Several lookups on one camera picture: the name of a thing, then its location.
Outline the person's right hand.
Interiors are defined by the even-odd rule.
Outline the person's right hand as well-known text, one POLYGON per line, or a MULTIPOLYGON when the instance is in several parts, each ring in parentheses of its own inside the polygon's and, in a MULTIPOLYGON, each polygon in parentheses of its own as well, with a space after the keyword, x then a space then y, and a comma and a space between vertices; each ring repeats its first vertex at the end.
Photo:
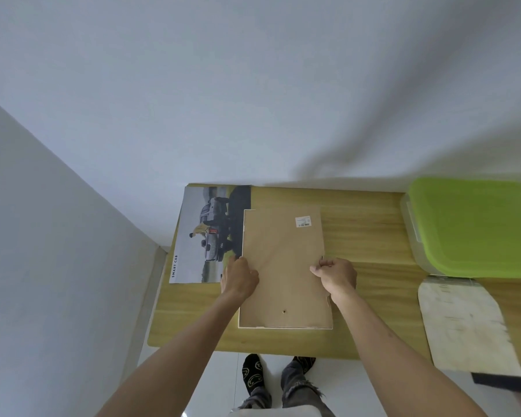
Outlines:
POLYGON ((355 295, 357 272, 354 266, 348 260, 341 258, 322 258, 316 265, 326 266, 326 276, 320 280, 332 301, 341 308, 355 295))

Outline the person's left hand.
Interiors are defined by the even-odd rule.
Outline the person's left hand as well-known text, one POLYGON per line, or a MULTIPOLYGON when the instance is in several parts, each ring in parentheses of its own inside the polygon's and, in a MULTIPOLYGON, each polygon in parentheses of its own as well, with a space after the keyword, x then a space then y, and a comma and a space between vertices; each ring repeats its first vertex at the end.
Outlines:
POLYGON ((224 299, 241 306, 254 293, 258 283, 257 270, 228 270, 227 263, 221 279, 221 293, 224 299))

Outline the brown backed picture frame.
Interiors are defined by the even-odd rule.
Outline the brown backed picture frame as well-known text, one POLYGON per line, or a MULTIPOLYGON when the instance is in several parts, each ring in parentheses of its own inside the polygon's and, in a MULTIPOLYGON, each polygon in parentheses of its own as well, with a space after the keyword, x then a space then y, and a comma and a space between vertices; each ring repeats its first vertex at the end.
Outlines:
POLYGON ((239 309, 238 328, 333 329, 329 294, 309 269, 324 254, 320 206, 244 211, 242 256, 259 283, 239 309), (297 228, 301 216, 310 216, 312 226, 297 228))

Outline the person's right forearm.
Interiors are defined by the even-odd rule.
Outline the person's right forearm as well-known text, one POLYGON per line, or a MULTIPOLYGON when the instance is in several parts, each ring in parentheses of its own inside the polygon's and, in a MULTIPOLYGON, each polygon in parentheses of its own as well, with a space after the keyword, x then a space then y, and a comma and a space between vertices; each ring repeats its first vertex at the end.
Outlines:
POLYGON ((400 339, 351 286, 332 288, 388 417, 487 417, 456 383, 400 339))

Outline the person's left forearm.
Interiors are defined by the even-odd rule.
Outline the person's left forearm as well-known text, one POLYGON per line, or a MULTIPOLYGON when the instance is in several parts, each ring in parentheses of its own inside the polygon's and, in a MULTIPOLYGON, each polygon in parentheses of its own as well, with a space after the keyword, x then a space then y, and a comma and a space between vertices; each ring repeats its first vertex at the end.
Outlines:
POLYGON ((196 322, 139 365, 96 417, 181 417, 242 302, 236 292, 222 293, 196 322))

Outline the car poster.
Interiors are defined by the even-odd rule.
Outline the car poster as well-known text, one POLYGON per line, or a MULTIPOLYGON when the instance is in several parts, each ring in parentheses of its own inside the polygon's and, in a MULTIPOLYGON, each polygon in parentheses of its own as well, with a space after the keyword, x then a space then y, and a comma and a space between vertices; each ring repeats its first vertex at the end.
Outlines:
POLYGON ((230 256, 242 254, 244 211, 251 186, 200 186, 184 190, 168 282, 218 283, 230 256))

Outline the black sock with yellow print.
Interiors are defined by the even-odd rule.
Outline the black sock with yellow print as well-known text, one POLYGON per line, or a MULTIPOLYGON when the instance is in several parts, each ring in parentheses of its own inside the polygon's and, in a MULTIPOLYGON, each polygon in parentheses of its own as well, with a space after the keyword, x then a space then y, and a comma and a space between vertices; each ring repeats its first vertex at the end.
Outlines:
POLYGON ((303 375, 305 375, 312 369, 316 360, 315 357, 294 356, 292 362, 296 363, 300 367, 303 375))
POLYGON ((264 402, 271 401, 271 394, 265 384, 263 364, 259 355, 249 354, 245 358, 242 366, 242 377, 250 398, 264 402))

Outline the grey ripped jeans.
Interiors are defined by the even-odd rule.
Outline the grey ripped jeans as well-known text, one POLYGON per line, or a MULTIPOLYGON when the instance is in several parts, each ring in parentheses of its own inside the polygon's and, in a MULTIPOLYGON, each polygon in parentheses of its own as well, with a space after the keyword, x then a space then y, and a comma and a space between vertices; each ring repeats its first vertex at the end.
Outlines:
MULTIPOLYGON (((323 401, 323 394, 303 375, 300 367, 292 361, 283 369, 280 377, 280 386, 282 388, 282 407, 298 407, 301 405, 311 405, 316 407, 322 417, 335 417, 335 414, 323 401)), ((248 396, 243 403, 236 409, 256 408, 268 409, 272 407, 272 399, 270 402, 264 402, 253 399, 248 396)))

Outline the white shirt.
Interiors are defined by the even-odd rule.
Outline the white shirt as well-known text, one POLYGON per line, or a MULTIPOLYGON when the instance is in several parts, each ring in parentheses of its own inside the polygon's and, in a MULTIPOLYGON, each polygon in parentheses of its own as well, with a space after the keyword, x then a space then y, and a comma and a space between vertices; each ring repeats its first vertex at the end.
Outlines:
POLYGON ((322 414, 314 406, 301 405, 288 408, 234 409, 227 417, 322 417, 322 414))

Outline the white worn paper sheet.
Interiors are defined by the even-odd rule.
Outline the white worn paper sheet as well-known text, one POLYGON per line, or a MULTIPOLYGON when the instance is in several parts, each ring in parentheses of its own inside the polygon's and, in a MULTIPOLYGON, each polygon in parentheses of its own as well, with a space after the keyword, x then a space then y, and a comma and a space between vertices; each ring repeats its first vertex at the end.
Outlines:
POLYGON ((521 364, 499 304, 482 284, 429 275, 417 296, 436 368, 521 378, 521 364))

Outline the green container lid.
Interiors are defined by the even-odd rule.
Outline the green container lid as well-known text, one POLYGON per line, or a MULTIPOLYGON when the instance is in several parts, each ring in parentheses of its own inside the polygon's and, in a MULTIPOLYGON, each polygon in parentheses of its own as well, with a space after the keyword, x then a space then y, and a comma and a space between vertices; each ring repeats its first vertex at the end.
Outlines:
POLYGON ((406 192, 444 276, 521 279, 521 183, 422 177, 406 192))

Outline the black flat board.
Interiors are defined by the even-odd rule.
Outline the black flat board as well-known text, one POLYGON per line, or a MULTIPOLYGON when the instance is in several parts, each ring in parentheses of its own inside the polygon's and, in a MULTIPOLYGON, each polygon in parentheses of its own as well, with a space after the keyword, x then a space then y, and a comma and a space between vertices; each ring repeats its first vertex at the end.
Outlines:
POLYGON ((504 376, 485 373, 472 373, 471 375, 475 384, 521 394, 521 376, 504 376))

